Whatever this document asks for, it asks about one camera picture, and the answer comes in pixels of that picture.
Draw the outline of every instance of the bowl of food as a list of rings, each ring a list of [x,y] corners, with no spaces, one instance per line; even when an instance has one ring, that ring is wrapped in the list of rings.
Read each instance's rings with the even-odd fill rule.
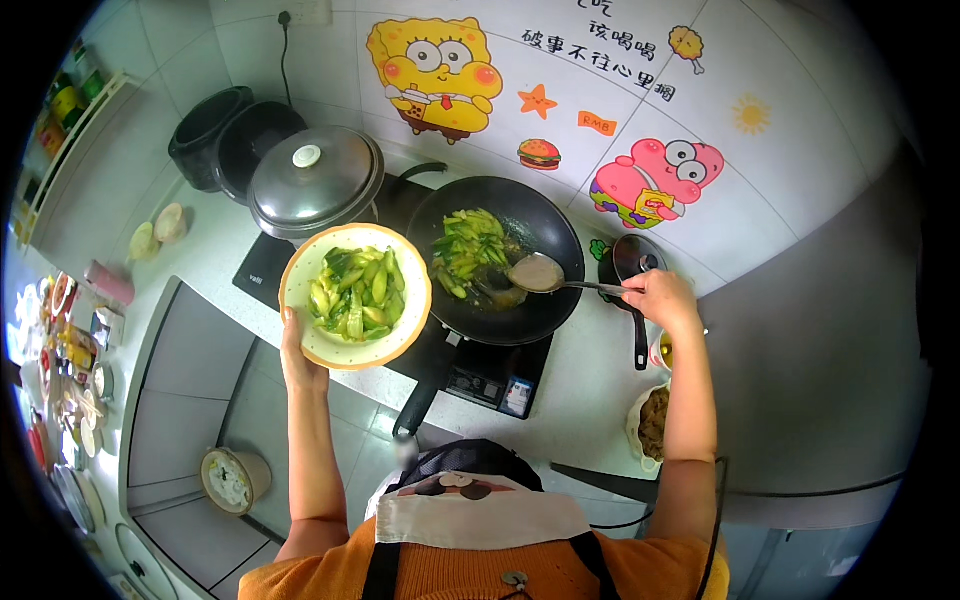
[[[307,359],[359,371],[394,360],[417,340],[430,314],[432,285],[406,238],[352,223],[300,246],[280,280],[279,299],[297,311]]]
[[[663,429],[670,402],[670,381],[640,395],[627,413],[627,439],[640,467],[655,477],[663,463]]]

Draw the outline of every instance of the frying pan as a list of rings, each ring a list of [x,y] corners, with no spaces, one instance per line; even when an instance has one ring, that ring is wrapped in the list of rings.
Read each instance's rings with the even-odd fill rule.
[[[620,285],[627,279],[646,273],[651,269],[666,268],[663,253],[650,240],[639,235],[624,235],[613,243],[610,252],[604,254],[597,267],[601,283]],[[647,326],[643,313],[633,308],[618,296],[608,296],[613,304],[634,316],[634,368],[647,368]]]
[[[483,208],[499,219],[507,235],[526,252],[542,252],[564,268],[566,278],[583,281],[584,255],[573,226],[540,192],[513,180],[473,177],[434,191],[414,213],[407,239],[429,265],[433,243],[444,237],[444,217],[455,210]],[[433,286],[430,312],[464,338],[494,346],[520,346],[553,333],[573,313],[582,291],[564,288],[552,294],[530,294],[527,300],[503,312],[485,312],[452,298],[443,286]],[[413,435],[426,416],[444,381],[420,381],[394,426]]]

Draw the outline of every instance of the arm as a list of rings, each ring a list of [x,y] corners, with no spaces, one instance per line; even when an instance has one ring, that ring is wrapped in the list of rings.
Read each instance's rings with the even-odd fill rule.
[[[326,401],[330,371],[303,356],[297,313],[285,308],[284,316],[280,362],[287,384],[293,524],[277,562],[319,556],[349,540],[347,497],[333,455]]]
[[[660,496],[647,536],[693,536],[710,543],[716,517],[717,418],[697,301],[676,274],[656,269],[623,285],[645,290],[624,294],[623,299],[673,340]]]

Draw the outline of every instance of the apron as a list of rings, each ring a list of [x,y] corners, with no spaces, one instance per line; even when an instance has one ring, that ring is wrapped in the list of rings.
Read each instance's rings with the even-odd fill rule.
[[[362,600],[393,600],[403,543],[504,550],[566,540],[600,581],[601,600],[619,595],[600,541],[576,501],[546,493],[522,459],[488,440],[461,440],[420,457],[376,503],[373,548]],[[526,575],[503,574],[523,594]]]

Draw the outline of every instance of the woman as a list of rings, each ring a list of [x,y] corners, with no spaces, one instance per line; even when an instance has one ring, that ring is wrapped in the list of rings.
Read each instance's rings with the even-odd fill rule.
[[[289,394],[290,538],[244,576],[240,598],[693,598],[716,516],[717,427],[703,324],[676,275],[624,283],[623,299],[673,339],[660,496],[645,540],[589,529],[572,498],[543,493],[502,447],[464,441],[428,452],[351,536],[326,404],[329,372],[306,361],[291,312],[280,356]],[[727,595],[713,561],[704,597]]]

